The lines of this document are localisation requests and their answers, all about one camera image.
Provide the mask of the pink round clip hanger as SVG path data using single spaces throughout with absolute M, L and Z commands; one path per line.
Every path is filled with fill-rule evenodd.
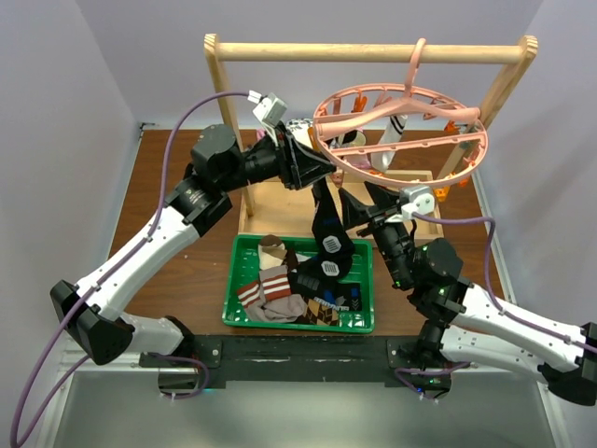
M 425 49 L 426 40 L 421 38 L 410 53 L 402 82 L 356 85 L 335 92 L 317 106 L 309 138 L 342 173 L 385 187 L 406 187 L 409 181 L 385 174 L 397 153 L 449 144 L 464 151 L 463 159 L 446 174 L 424 181 L 425 186 L 443 194 L 451 185 L 465 183 L 479 168 L 489 148 L 480 110 L 415 85 Z M 410 118 L 434 120 L 455 129 L 441 136 L 407 139 L 404 133 Z

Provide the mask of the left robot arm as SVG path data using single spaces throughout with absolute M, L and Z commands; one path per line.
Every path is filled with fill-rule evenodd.
M 230 192 L 273 178 L 287 189 L 304 189 L 335 170 L 283 123 L 247 150 L 240 149 L 229 126 L 212 125 L 190 154 L 183 180 L 127 244 L 75 284 L 62 280 L 50 291 L 66 332 L 97 365 L 124 353 L 158 353 L 173 366 L 187 364 L 193 355 L 191 331 L 171 316 L 126 313 L 133 296 L 231 209 Z

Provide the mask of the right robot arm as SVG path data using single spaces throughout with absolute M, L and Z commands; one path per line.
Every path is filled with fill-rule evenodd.
M 425 317 L 407 375 L 431 376 L 440 362 L 472 363 L 526 372 L 556 397 L 581 406 L 596 403 L 596 326 L 557 322 L 495 297 L 461 275 L 464 263 L 445 238 L 416 245 L 406 222 L 434 222 L 436 201 L 427 186 L 392 191 L 367 182 L 372 204 L 340 189 L 345 229 L 371 235 L 393 280 Z

